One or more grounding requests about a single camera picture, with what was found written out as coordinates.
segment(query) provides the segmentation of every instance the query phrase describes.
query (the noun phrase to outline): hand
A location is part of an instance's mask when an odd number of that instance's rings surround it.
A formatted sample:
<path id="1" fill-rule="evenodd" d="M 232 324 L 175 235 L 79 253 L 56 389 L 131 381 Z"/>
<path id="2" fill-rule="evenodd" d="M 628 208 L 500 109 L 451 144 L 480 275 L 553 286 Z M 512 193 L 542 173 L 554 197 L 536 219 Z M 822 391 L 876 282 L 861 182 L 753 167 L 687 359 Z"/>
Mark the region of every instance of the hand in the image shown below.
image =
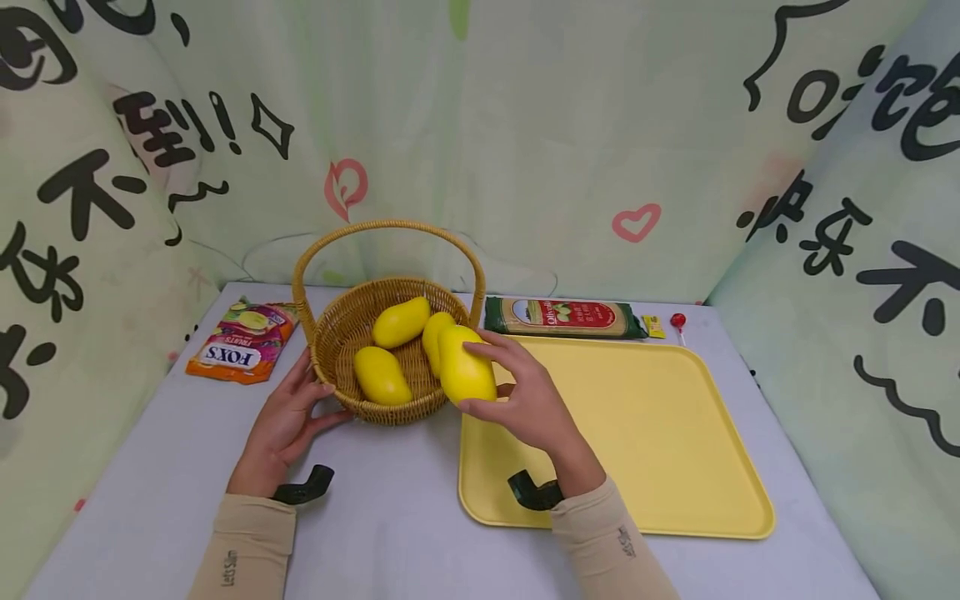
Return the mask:
<path id="1" fill-rule="evenodd" d="M 314 405 L 333 394 L 310 364 L 310 348 L 287 373 L 253 423 L 243 454 L 227 483 L 227 493 L 269 498 L 287 480 L 287 470 L 320 432 L 353 419 L 342 410 L 313 418 Z"/>
<path id="2" fill-rule="evenodd" d="M 547 454 L 580 438 L 580 431 L 547 369 L 515 340 L 483 329 L 477 333 L 488 343 L 464 342 L 464 348 L 499 363 L 513 374 L 516 384 L 497 386 L 497 395 L 508 396 L 507 402 L 467 398 L 459 404 L 460 410 L 480 420 L 503 425 L 524 444 Z"/>
<path id="3" fill-rule="evenodd" d="M 458 405 L 471 417 L 503 425 L 518 440 L 547 453 L 557 471 L 557 481 L 566 497 L 599 488 L 607 480 L 587 440 L 566 410 L 550 373 L 519 342 L 478 330 L 487 344 L 464 342 L 464 348 L 489 358 L 509 371 L 516 384 L 497 386 L 497 395 L 506 402 L 467 398 Z"/>

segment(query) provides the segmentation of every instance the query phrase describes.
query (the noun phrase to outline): beige sleeve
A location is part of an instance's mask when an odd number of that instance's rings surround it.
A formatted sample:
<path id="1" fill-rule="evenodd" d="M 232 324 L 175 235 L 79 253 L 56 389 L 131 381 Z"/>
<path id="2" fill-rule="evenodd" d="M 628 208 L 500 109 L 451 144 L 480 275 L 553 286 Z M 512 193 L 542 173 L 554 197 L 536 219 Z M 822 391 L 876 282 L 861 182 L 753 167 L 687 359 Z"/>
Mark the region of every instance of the beige sleeve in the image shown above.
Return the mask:
<path id="1" fill-rule="evenodd" d="M 550 516 L 584 600 L 679 600 L 609 477 L 593 492 L 564 500 Z"/>
<path id="2" fill-rule="evenodd" d="M 282 600 L 297 513 L 251 496 L 224 496 L 188 600 Z"/>

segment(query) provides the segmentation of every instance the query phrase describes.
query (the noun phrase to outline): wrist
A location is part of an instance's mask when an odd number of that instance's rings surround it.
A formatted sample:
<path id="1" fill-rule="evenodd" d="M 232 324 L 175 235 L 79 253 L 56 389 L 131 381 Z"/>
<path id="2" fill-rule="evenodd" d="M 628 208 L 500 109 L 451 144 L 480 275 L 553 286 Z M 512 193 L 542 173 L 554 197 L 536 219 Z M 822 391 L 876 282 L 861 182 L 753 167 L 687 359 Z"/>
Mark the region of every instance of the wrist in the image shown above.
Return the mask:
<path id="1" fill-rule="evenodd" d="M 576 440 L 570 440 L 547 454 L 565 498 L 593 492 L 607 481 L 607 472 L 583 436 L 578 435 Z"/>
<path id="2" fill-rule="evenodd" d="M 287 475 L 286 465 L 276 458 L 253 457 L 246 453 L 237 461 L 227 482 L 227 493 L 270 498 Z"/>

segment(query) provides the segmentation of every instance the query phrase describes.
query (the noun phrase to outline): orange packaging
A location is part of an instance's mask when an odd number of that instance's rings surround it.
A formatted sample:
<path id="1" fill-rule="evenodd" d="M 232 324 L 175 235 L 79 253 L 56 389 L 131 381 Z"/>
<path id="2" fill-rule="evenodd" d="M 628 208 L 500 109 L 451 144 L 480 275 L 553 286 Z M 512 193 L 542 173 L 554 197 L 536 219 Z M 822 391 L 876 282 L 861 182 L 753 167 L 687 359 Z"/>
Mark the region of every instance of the orange packaging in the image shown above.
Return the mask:
<path id="1" fill-rule="evenodd" d="M 241 297 L 187 362 L 186 372 L 244 385 L 266 381 L 295 327 L 292 302 L 253 304 Z"/>

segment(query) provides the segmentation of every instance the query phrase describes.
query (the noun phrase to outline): olive oil pasta package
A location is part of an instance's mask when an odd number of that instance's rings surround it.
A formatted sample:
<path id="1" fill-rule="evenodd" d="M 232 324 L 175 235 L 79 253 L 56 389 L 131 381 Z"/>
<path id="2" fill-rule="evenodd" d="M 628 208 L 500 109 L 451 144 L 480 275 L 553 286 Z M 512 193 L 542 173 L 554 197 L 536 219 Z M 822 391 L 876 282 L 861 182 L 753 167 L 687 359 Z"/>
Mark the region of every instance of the olive oil pasta package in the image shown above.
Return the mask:
<path id="1" fill-rule="evenodd" d="M 186 372 L 245 385 L 266 381 L 297 320 L 292 302 L 254 304 L 241 297 L 187 362 Z"/>
<path id="2" fill-rule="evenodd" d="M 484 328 L 512 335 L 640 340 L 648 337 L 630 304 L 487 298 Z"/>

